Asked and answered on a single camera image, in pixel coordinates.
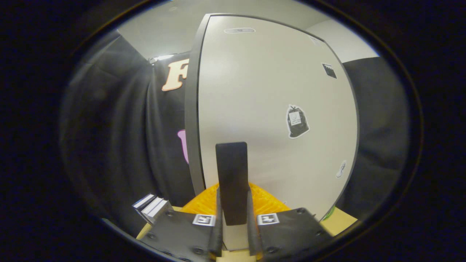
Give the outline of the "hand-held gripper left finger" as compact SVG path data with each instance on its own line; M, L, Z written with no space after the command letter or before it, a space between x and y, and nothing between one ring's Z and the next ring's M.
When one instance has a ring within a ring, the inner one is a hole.
M215 262L223 247L219 185L205 189L180 210L161 210L155 225L146 224L139 239L171 261Z

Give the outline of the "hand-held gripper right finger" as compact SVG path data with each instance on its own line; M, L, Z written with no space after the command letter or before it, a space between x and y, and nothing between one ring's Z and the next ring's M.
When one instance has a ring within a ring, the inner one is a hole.
M249 186L247 232L256 261L304 262L333 239L306 208L290 209L261 187Z

